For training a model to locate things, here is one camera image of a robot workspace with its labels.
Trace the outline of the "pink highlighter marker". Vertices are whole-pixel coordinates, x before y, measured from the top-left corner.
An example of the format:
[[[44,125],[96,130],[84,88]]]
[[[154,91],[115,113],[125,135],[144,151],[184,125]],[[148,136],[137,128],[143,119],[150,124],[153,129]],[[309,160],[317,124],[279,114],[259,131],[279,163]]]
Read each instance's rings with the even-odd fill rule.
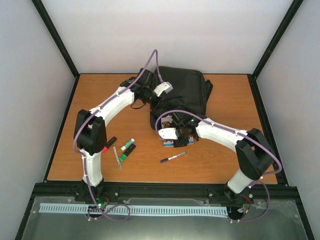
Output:
[[[102,153],[105,153],[116,142],[116,140],[117,138],[115,136],[112,137],[103,147]]]

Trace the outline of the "white green glue stick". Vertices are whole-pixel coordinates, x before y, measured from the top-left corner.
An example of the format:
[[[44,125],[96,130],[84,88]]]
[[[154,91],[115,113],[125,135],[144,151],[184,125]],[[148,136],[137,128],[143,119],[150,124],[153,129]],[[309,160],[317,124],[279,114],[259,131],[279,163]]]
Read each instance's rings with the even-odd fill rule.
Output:
[[[120,149],[122,151],[125,151],[128,147],[130,147],[135,142],[134,138],[131,138],[129,141],[127,141]]]

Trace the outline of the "green highlighter marker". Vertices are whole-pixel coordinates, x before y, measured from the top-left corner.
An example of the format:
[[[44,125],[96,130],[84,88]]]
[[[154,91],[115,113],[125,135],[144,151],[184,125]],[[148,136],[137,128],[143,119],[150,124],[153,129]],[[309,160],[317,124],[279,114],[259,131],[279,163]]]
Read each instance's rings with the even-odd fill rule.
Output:
[[[123,162],[130,154],[131,152],[136,148],[135,144],[131,144],[124,152],[123,154],[119,157],[119,160]]]

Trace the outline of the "black student backpack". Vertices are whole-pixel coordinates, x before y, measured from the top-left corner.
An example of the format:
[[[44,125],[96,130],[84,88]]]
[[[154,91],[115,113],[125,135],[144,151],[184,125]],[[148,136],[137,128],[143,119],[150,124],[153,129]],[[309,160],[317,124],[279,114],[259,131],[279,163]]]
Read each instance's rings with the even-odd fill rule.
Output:
[[[196,115],[205,115],[207,102],[214,85],[205,80],[202,72],[194,69],[160,66],[154,71],[151,88],[160,84],[158,75],[163,81],[172,85],[169,93],[163,94],[164,100],[150,107],[150,126],[154,130],[156,120],[164,112],[170,110],[185,110]]]

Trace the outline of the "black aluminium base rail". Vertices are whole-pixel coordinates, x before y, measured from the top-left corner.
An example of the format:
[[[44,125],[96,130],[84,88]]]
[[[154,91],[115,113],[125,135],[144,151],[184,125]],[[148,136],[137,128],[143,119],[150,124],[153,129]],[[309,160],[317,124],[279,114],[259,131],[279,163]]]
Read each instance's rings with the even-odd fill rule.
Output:
[[[119,203],[130,198],[156,199],[204,199],[211,204],[238,204],[242,195],[252,199],[266,199],[267,192],[261,184],[246,188],[242,193],[231,193],[225,184],[178,184],[178,183],[129,183],[104,182],[93,189],[96,199],[107,197],[110,202]],[[91,203],[88,187],[79,181],[47,181],[34,185],[31,198],[74,197],[77,201]]]

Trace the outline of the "dog picture book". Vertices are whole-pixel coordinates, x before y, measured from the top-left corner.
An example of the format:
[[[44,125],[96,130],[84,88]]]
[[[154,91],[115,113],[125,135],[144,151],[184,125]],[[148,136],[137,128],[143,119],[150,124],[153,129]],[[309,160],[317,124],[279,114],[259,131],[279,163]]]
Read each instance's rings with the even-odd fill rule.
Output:
[[[194,144],[192,136],[182,137],[176,135],[177,125],[170,116],[160,119],[161,129],[158,131],[164,147],[182,148]]]

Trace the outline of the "clear silver pen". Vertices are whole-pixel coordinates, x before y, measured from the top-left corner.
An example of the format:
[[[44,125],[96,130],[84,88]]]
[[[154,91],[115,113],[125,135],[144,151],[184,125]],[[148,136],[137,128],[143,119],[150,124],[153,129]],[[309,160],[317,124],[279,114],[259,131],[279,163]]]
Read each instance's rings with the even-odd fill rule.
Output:
[[[122,165],[121,165],[121,161],[120,161],[119,156],[118,156],[118,152],[117,152],[116,146],[113,146],[112,148],[113,148],[113,152],[114,152],[114,155],[115,155],[115,159],[116,159],[118,168],[120,170],[122,170]]]

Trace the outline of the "blue white pen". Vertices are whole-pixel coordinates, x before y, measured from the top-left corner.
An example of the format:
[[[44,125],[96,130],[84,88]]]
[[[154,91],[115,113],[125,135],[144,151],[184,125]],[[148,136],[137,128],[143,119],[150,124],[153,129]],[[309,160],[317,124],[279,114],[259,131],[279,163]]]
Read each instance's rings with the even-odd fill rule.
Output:
[[[175,159],[175,158],[177,158],[177,157],[183,156],[183,155],[185,155],[185,154],[187,154],[186,151],[181,152],[181,153],[178,153],[178,154],[173,155],[173,156],[170,156],[170,157],[167,157],[167,158],[164,158],[164,159],[160,160],[160,163],[165,163],[165,162],[167,162],[167,161],[170,161],[170,160]]]

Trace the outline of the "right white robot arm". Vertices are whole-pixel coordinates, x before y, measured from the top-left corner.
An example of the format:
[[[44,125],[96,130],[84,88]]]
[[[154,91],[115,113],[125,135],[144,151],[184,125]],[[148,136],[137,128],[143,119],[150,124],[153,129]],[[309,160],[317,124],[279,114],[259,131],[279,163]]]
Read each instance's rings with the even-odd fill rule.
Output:
[[[171,113],[170,116],[174,129],[170,139],[192,136],[195,140],[210,140],[235,152],[239,169],[227,181],[223,193],[229,202],[235,202],[246,188],[253,187],[265,176],[275,175],[282,170],[274,150],[257,128],[241,130],[185,110]]]

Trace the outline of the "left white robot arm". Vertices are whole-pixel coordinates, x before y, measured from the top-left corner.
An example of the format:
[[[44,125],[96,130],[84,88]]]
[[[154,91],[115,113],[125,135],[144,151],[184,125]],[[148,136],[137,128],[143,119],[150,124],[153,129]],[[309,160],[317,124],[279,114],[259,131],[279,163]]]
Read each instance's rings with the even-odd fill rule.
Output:
[[[82,181],[87,185],[86,195],[92,201],[99,201],[104,195],[104,178],[101,171],[101,155],[107,144],[106,127],[124,108],[141,100],[150,105],[161,102],[161,95],[173,87],[161,82],[154,89],[139,83],[139,78],[123,81],[105,101],[90,110],[80,110],[76,117],[73,149],[82,157]]]

